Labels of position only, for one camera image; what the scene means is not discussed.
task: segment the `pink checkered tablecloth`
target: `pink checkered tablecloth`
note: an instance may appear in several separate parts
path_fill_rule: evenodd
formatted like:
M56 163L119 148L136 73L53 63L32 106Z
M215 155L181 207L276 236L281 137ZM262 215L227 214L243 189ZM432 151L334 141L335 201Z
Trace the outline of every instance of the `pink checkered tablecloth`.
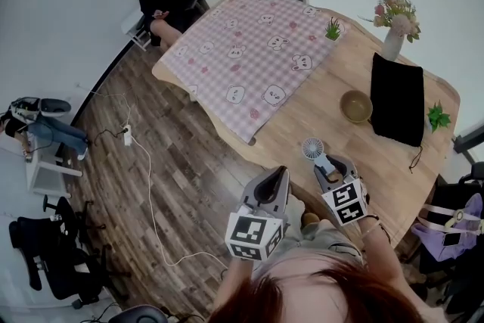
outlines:
M224 0L164 55L163 63L245 142L323 62L341 36L330 15L297 0Z

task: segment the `red hair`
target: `red hair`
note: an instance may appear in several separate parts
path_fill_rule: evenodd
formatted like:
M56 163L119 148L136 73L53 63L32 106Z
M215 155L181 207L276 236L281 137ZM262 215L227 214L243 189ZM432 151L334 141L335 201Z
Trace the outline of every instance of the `red hair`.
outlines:
M361 266L337 260L333 268L313 275L324 276L340 286L348 304L346 321L424 323L403 293ZM280 323L283 300L277 280L268 276L255 282L247 280L224 306L213 312L208 323Z

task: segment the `hand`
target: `hand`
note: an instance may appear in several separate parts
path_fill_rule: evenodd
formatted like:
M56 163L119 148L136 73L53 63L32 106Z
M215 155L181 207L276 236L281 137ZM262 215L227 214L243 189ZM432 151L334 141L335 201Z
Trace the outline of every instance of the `hand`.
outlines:
M168 14L169 14L169 11L162 12L160 10L156 10L153 13L153 17L157 20L163 20L168 16Z

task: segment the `wooden bowl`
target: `wooden bowl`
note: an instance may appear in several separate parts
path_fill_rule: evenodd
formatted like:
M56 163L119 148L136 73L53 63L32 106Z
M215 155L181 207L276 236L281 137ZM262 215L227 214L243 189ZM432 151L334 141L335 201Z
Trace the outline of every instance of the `wooden bowl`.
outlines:
M359 90L350 90L341 96L340 110L352 123L363 123L371 117L373 104L370 98Z

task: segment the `white cable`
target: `white cable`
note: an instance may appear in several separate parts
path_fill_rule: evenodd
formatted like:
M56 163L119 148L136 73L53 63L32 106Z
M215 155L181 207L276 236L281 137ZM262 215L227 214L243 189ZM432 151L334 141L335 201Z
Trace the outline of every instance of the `white cable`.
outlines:
M128 122L129 122L129 117L131 115L131 107L129 106L128 104L128 100L126 100L126 97L125 97L125 94L126 93L123 93L122 95L120 94L115 94L115 95L102 95L101 93L97 93L97 92L93 92L93 91L89 91L88 89L85 89L83 88L82 86L78 85L79 88L81 89L84 89L90 93L93 93L94 95L100 95L100 96L103 96L103 97L114 97L114 96L120 96L120 97L123 97L124 98L124 101L126 102L126 106L128 107L128 119L126 120L126 124L124 126L122 126L123 128L125 126L128 125ZM135 139L135 136L133 136L131 134L131 138L133 139L133 141L137 144L137 146L139 146L145 153L146 155L148 156L148 162L149 162L149 168L148 168L148 201L150 203L150 210L151 210L151 218L153 220L153 227L154 227L154 233L155 235L157 236L157 239L158 239L158 242L160 243L160 247L161 247L161 256L163 257L163 261L165 262L165 264L167 264L168 266L176 266L178 265L180 262L182 262L184 259L187 259L189 257L194 257L194 256L198 256L199 254L206 254L207 256L210 256L212 257L213 259L217 260L224 268L227 269L227 266L226 264L224 264L222 261L220 261L217 257L215 257L214 255L212 255L211 253L208 253L208 252L197 252L197 253L194 253L194 254L189 254L187 256L183 256L181 259L179 259L177 262L173 263L173 264L170 264L168 261L166 261L166 257L165 257L165 250L163 249L163 244L160 240L160 236L158 235L158 230L157 230L157 222L154 218L154 211L153 211L153 203L151 202L151 155L148 151L146 151L146 149L138 143L138 140Z

